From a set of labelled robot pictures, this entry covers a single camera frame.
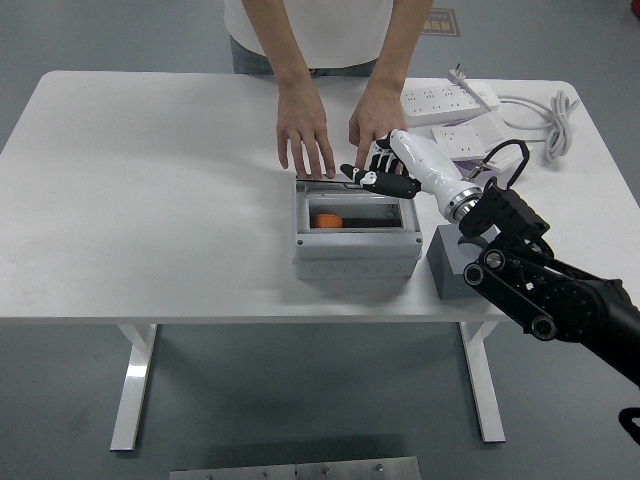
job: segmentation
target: human hand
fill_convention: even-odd
[[[349,120],[349,142],[358,147],[356,168],[364,168],[371,144],[394,129],[406,130],[400,95],[369,84]]]
[[[327,134],[327,116],[311,78],[295,85],[279,86],[276,131],[278,159],[282,168],[289,167],[287,145],[291,143],[291,155],[299,178],[309,178],[304,164],[303,146],[307,151],[311,178],[322,178],[320,156],[327,177],[335,176],[333,150]]]

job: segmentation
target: table top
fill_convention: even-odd
[[[353,163],[359,78],[317,79],[336,162]],[[563,82],[488,80],[548,103]],[[439,79],[408,79],[435,85]],[[521,107],[511,120],[536,123]],[[271,77],[52,72],[0,155],[0,323],[470,321],[483,299],[440,301],[426,260],[411,278],[298,280],[295,174],[277,161]],[[569,154],[534,150],[515,189],[550,225],[556,256],[622,278],[637,303],[640,210],[584,106]]]

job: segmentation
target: table leg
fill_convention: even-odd
[[[505,441],[498,401],[493,389],[487,353],[484,349],[484,339],[489,336],[496,325],[498,325],[497,321],[484,322],[475,333],[472,333],[467,322],[460,322],[462,343],[467,357],[482,440],[486,443]]]
[[[157,330],[155,324],[119,327],[131,342],[131,356],[111,440],[112,452],[134,448]]]

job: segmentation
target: white power strip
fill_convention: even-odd
[[[513,133],[497,112],[491,111],[452,127],[434,127],[433,138],[440,149],[454,162],[482,160],[497,145],[513,138]],[[497,152],[486,164],[501,173],[522,160],[517,145]]]
[[[491,87],[483,82],[469,82],[469,87],[487,102],[492,110],[500,106],[500,99]],[[408,127],[442,125],[459,120],[469,120],[487,109],[458,85],[405,89],[400,98]]]

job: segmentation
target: jeans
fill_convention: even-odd
[[[273,75],[273,69],[267,57],[247,50],[233,37],[231,39],[231,55],[233,56],[233,71],[247,75]],[[360,65],[343,68],[312,68],[309,74],[312,78],[323,76],[368,77],[376,66],[376,60]]]

